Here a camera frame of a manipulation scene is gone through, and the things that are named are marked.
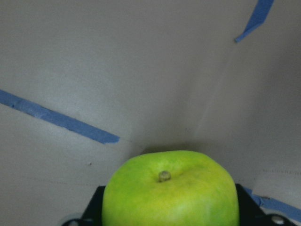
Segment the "apple stem cavity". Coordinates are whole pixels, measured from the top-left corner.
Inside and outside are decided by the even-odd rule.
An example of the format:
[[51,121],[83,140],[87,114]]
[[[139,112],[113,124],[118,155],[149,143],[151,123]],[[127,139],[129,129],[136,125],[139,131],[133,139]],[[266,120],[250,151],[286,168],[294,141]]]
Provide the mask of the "apple stem cavity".
[[159,173],[159,182],[164,182],[164,181],[167,181],[167,180],[170,180],[170,179],[171,179],[170,172],[164,170],[164,171]]

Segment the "blue tape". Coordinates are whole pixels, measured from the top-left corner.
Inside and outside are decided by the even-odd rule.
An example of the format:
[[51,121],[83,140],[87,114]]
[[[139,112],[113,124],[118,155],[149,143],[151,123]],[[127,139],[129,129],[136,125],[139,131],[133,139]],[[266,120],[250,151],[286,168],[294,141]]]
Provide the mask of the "blue tape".
[[120,139],[120,137],[114,134],[98,129],[61,113],[54,112],[3,90],[0,90],[0,103],[29,114],[35,118],[48,121],[57,126],[81,134],[92,140],[96,140],[102,144],[116,143]]
[[258,0],[255,10],[252,13],[244,32],[235,39],[235,42],[240,42],[248,34],[264,23],[273,2],[274,0]]
[[267,209],[272,209],[272,210],[277,210],[280,211],[284,214],[286,214],[286,216],[290,219],[294,219],[296,221],[301,222],[301,210],[288,205],[284,202],[280,202],[276,199],[268,199],[268,198],[263,198],[257,195],[252,194],[252,190],[249,188],[245,188],[245,191],[251,196],[251,198],[254,200],[254,202],[263,208],[267,208]]

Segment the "metal screw head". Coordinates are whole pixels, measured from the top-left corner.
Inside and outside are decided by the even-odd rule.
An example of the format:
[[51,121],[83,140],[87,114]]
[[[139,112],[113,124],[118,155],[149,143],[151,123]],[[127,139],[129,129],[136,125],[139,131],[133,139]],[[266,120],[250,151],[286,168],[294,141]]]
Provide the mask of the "metal screw head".
[[278,215],[272,216],[272,217],[271,217],[271,220],[272,220],[273,223],[275,223],[276,225],[284,225],[284,223],[285,223],[283,217],[278,216]]
[[79,223],[75,220],[71,221],[68,226],[79,226]]

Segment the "blue tape strip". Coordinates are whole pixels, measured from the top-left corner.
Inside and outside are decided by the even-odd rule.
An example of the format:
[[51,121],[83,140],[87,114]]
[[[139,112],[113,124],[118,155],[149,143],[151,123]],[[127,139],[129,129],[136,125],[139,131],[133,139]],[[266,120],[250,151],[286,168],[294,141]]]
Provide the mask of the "blue tape strip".
[[258,206],[264,207],[267,209],[280,211],[280,212],[286,214],[286,216],[288,218],[301,222],[301,210],[300,209],[298,209],[294,206],[288,205],[286,203],[280,202],[276,199],[268,199],[268,198],[263,198],[263,197],[254,195],[254,194],[252,194],[252,190],[249,188],[244,187],[244,189],[251,196],[251,198],[254,200],[254,202]]
[[258,0],[255,10],[252,13],[244,32],[235,39],[236,42],[240,42],[248,34],[264,23],[273,2],[274,0]]
[[96,140],[102,144],[116,143],[120,139],[120,137],[114,134],[98,129],[94,126],[90,126],[61,113],[51,111],[36,103],[22,99],[3,90],[0,90],[0,103],[29,114],[35,118],[48,121],[57,126],[81,134],[92,140]]

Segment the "apple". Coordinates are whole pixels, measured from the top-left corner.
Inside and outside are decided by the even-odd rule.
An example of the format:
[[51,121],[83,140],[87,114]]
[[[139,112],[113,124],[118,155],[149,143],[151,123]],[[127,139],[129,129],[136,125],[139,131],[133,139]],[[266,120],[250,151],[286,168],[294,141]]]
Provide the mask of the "apple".
[[103,226],[238,226],[235,183],[207,155],[148,153],[124,163],[103,194]]

